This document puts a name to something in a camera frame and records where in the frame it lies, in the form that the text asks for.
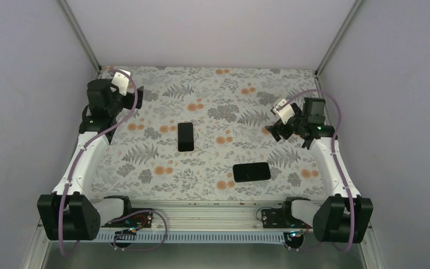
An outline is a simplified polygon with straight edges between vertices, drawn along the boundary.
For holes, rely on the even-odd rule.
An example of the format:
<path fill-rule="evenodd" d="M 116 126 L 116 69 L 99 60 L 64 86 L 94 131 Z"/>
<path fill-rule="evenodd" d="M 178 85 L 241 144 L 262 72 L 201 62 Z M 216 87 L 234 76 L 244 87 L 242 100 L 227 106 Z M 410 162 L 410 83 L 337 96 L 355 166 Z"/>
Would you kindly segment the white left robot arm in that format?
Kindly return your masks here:
<path fill-rule="evenodd" d="M 42 225 L 50 240 L 94 240 L 111 220 L 120 227 L 133 221 L 127 196 L 106 196 L 92 203 L 92 181 L 115 133 L 123 109 L 142 107 L 144 87 L 127 92 L 126 78 L 96 79 L 87 84 L 88 105 L 82 112 L 77 146 L 60 182 L 37 202 Z"/>

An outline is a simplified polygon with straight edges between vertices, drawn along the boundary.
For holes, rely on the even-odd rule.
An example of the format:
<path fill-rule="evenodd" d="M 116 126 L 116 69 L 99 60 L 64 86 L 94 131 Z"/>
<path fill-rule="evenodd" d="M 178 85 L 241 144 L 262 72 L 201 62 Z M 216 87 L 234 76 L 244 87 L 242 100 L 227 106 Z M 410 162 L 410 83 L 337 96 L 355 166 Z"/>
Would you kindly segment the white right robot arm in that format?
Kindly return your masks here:
<path fill-rule="evenodd" d="M 322 205 L 307 198 L 288 197 L 281 206 L 281 221 L 287 228 L 303 222 L 313 228 L 320 242 L 360 243 L 373 213 L 371 199 L 354 186 L 339 149 L 335 128 L 325 123 L 325 100 L 304 98 L 302 106 L 278 100 L 271 111 L 278 120 L 267 126 L 276 141 L 298 135 L 302 147 L 315 160 L 327 194 Z"/>

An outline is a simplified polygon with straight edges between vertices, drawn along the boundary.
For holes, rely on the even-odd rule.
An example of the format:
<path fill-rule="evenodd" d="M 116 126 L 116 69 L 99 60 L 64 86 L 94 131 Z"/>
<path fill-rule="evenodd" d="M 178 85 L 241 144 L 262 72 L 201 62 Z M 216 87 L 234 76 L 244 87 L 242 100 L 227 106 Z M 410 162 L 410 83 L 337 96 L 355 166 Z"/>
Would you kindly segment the black phone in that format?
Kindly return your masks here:
<path fill-rule="evenodd" d="M 237 183 L 270 180 L 271 172 L 268 163 L 235 164 L 232 168 L 233 178 Z"/>

